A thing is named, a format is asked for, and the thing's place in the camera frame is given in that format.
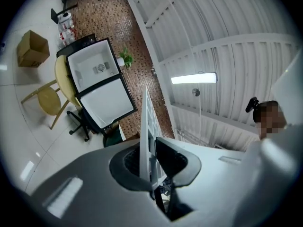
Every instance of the brown mosaic tile floor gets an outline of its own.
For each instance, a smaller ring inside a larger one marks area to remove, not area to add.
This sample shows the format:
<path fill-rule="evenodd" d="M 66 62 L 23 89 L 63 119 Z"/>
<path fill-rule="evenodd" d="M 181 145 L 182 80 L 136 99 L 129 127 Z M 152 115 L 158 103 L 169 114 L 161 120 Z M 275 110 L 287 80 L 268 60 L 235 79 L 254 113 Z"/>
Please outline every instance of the brown mosaic tile floor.
<path fill-rule="evenodd" d="M 76 2 L 78 8 L 71 11 L 76 38 L 92 33 L 98 40 L 108 37 L 116 56 L 127 47 L 134 57 L 132 67 L 121 70 L 138 108 L 120 121 L 125 137 L 140 132 L 142 96 L 147 86 L 163 135 L 174 138 L 159 82 L 151 71 L 150 55 L 127 0 L 69 0 L 67 5 Z"/>

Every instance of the potted plant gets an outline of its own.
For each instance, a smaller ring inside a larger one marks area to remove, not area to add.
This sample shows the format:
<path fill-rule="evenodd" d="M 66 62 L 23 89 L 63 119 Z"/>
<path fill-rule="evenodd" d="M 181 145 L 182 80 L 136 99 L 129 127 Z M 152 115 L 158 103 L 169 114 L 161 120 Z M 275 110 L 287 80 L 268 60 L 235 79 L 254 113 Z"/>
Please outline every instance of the potted plant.
<path fill-rule="evenodd" d="M 121 58 L 117 59 L 119 66 L 125 65 L 127 69 L 130 68 L 134 59 L 128 54 L 127 48 L 124 48 L 123 52 L 121 52 L 119 55 L 121 56 Z"/>

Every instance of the office chair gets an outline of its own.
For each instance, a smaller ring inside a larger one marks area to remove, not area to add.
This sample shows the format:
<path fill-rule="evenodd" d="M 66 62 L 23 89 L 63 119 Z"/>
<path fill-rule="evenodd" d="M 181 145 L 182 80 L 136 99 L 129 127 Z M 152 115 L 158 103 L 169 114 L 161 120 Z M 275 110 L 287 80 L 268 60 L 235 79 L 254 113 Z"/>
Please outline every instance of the office chair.
<path fill-rule="evenodd" d="M 88 129 L 94 131 L 97 134 L 100 132 L 104 134 L 104 130 L 99 128 L 99 126 L 93 121 L 89 113 L 84 108 L 82 108 L 79 112 L 80 118 L 71 111 L 67 111 L 66 113 L 67 115 L 71 114 L 80 123 L 80 125 L 75 130 L 69 132 L 70 135 L 72 135 L 81 127 L 84 129 L 86 135 L 86 139 L 84 139 L 85 142 L 89 141 Z"/>

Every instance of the green plant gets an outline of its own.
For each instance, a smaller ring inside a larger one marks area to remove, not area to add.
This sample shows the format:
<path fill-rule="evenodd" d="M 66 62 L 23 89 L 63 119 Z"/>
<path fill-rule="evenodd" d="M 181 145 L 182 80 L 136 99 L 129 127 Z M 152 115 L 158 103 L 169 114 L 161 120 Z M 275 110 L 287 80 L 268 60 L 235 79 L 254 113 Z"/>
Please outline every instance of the green plant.
<path fill-rule="evenodd" d="M 121 56 L 121 58 L 123 58 L 126 68 L 130 68 L 134 61 L 134 58 L 128 54 L 127 48 L 124 48 L 123 52 L 121 52 L 119 55 Z"/>

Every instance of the water bottle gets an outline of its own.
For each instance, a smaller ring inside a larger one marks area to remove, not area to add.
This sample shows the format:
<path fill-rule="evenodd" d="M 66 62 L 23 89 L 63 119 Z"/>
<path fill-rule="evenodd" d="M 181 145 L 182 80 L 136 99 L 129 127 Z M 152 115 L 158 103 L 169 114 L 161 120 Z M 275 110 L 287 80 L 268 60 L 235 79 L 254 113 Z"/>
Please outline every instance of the water bottle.
<path fill-rule="evenodd" d="M 63 32 L 64 30 L 67 30 L 68 28 L 72 27 L 74 25 L 73 20 L 70 18 L 66 20 L 65 22 L 58 24 L 59 32 Z"/>
<path fill-rule="evenodd" d="M 63 49 L 64 47 L 68 46 L 69 44 L 73 43 L 75 41 L 75 37 L 74 36 L 70 36 L 68 37 L 67 39 L 65 40 L 62 40 L 62 39 L 58 39 L 58 47 L 59 49 Z"/>
<path fill-rule="evenodd" d="M 59 33 L 59 38 L 61 40 L 66 40 L 67 38 L 70 38 L 71 36 L 74 36 L 73 26 L 71 26 L 67 30 Z"/>

